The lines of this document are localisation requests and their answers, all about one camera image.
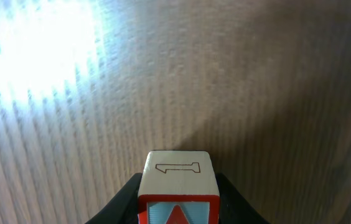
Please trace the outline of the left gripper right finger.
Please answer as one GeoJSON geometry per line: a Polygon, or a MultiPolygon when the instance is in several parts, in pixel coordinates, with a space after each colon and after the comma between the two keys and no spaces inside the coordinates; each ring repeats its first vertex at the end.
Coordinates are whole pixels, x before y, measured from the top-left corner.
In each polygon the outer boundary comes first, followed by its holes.
{"type": "Polygon", "coordinates": [[[215,175],[220,193],[220,224],[269,224],[222,174],[215,175]]]}

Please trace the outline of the red letter A block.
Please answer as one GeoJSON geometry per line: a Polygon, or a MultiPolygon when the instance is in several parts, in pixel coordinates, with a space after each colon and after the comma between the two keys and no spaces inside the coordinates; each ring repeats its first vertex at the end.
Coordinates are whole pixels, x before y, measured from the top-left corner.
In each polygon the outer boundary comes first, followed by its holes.
{"type": "Polygon", "coordinates": [[[220,193],[209,153],[151,151],[138,190],[139,223],[219,222],[220,193]]]}

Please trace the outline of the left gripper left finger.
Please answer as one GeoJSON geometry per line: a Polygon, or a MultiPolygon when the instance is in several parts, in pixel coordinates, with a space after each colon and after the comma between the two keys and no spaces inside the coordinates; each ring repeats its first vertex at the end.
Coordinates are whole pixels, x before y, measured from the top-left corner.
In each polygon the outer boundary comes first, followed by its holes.
{"type": "Polygon", "coordinates": [[[86,224],[138,224],[138,190],[142,173],[134,174],[86,224]]]}

